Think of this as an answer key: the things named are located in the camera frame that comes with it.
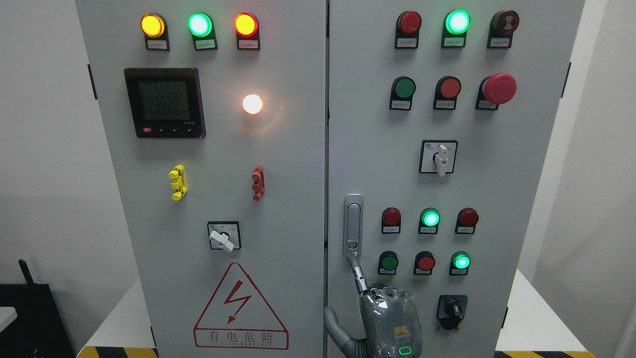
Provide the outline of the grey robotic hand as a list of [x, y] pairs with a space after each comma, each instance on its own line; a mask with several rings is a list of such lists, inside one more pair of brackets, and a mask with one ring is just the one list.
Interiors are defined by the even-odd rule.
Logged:
[[332, 308], [324, 309], [328, 335], [347, 358], [418, 358], [422, 329], [413, 296], [378, 283], [368, 287], [358, 258], [347, 254], [359, 292], [359, 308], [367, 337], [353, 338]]

